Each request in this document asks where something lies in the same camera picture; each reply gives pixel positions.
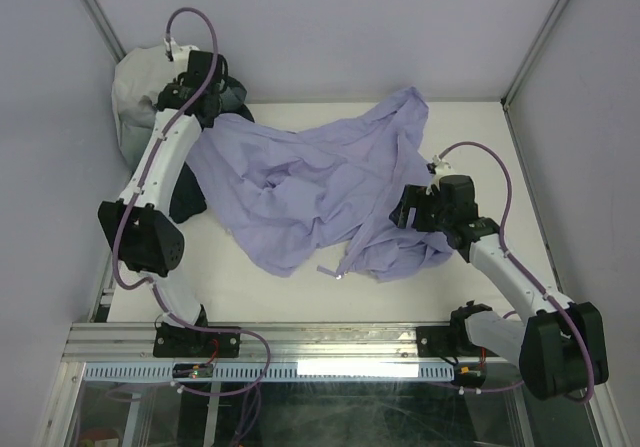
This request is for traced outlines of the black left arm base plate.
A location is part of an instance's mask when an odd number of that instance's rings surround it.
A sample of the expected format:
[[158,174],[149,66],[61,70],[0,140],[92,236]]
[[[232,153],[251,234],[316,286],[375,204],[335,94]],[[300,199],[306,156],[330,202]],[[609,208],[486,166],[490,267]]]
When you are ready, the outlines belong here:
[[156,358],[237,358],[240,334],[231,332],[200,332],[161,323],[156,329],[153,356]]

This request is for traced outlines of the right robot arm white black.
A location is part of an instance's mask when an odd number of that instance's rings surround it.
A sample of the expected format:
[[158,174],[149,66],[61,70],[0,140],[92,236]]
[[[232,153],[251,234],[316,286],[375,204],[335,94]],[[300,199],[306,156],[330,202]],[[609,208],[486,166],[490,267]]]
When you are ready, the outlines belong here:
[[444,155],[419,152],[429,110],[407,88],[359,117],[301,132],[245,117],[223,57],[193,51],[160,93],[159,110],[196,117],[187,163],[223,227],[264,271],[291,275],[316,250],[344,243],[337,275],[410,277],[453,254],[482,272],[523,321],[489,307],[455,310],[448,345],[485,347],[514,362],[539,399],[591,392],[609,376],[602,317],[544,285],[508,248],[505,224],[483,217],[473,180]]

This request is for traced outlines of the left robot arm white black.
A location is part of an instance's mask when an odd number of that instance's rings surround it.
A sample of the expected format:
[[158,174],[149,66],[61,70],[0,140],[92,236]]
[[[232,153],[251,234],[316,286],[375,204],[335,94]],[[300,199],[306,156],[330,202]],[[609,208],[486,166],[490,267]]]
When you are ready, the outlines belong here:
[[116,215],[114,318],[177,317],[174,342],[192,356],[210,340],[200,312],[213,324],[435,318],[418,292],[457,253],[389,218],[406,185],[430,183],[428,114],[413,87],[294,131],[158,112],[132,180],[98,211]]

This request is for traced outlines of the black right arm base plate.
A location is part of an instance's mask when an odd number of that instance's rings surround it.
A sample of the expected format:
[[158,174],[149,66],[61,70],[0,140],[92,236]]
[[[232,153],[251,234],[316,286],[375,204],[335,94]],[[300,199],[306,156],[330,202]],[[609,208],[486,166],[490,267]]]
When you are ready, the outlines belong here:
[[419,358],[479,357],[482,348],[472,344],[449,325],[421,325],[415,328]]

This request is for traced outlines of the lavender purple jacket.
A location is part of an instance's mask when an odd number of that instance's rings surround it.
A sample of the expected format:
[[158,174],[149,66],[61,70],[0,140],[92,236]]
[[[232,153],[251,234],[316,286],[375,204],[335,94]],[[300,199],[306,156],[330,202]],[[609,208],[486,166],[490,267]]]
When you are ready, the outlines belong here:
[[266,272],[287,277],[316,250],[343,244],[337,275],[393,281],[452,256],[443,234],[390,218],[406,185],[431,180],[419,151],[428,115],[413,87],[358,117],[300,132],[224,114],[187,163],[219,223]]

